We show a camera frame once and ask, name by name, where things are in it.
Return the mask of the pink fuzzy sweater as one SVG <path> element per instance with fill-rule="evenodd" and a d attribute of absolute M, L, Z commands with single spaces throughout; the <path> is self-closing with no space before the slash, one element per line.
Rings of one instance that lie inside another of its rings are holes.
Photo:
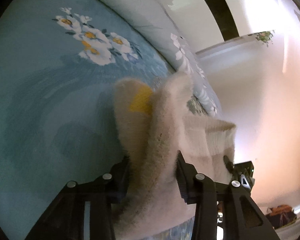
<path fill-rule="evenodd" d="M 142 239 L 178 226 L 195 206 L 180 195 L 175 168 L 179 153 L 212 180 L 228 184 L 224 156 L 234 159 L 236 125 L 192 113 L 190 77 L 177 72 L 158 89 L 125 78 L 114 86 L 119 141 L 129 157 L 127 199 L 114 211 L 117 239 Z"/>

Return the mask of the dark bag on floor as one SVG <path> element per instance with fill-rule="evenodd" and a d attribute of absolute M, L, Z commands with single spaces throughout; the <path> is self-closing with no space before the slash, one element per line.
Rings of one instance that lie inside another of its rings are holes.
<path fill-rule="evenodd" d="M 267 212 L 266 218 L 270 221 L 274 229 L 293 224 L 297 219 L 293 208 L 286 204 L 268 208 Z"/>

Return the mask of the floral bed blanket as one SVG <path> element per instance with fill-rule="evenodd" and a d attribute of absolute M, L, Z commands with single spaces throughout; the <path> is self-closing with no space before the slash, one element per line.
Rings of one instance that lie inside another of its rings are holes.
<path fill-rule="evenodd" d="M 13 0 L 0 18 L 0 239 L 25 239 L 70 180 L 123 157 L 113 85 L 176 70 L 100 0 Z"/>

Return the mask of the white wardrobe with black stripe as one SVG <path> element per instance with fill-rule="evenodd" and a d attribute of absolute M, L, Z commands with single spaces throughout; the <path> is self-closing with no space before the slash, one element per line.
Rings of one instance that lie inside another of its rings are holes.
<path fill-rule="evenodd" d="M 274 0 L 157 1 L 196 52 L 275 28 Z"/>

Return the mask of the light blue daisy quilt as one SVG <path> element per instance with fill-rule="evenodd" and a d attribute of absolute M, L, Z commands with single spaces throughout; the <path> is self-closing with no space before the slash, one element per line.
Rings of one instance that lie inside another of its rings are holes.
<path fill-rule="evenodd" d="M 157 0 L 100 0 L 124 18 L 175 69 L 193 81 L 193 94 L 209 116 L 219 117 L 221 106 L 197 55 L 181 36 Z"/>

